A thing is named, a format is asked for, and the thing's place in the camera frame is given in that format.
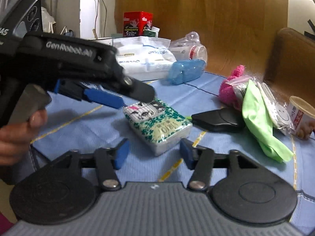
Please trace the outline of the person's left hand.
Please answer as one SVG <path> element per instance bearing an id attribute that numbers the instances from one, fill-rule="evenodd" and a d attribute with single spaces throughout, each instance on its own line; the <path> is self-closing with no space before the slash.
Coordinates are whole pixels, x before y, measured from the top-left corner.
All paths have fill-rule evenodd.
<path id="1" fill-rule="evenodd" d="M 38 110 L 31 118 L 20 124 L 10 124 L 0 131 L 1 166 L 12 166 L 28 151 L 33 138 L 47 122 L 46 109 Z"/>

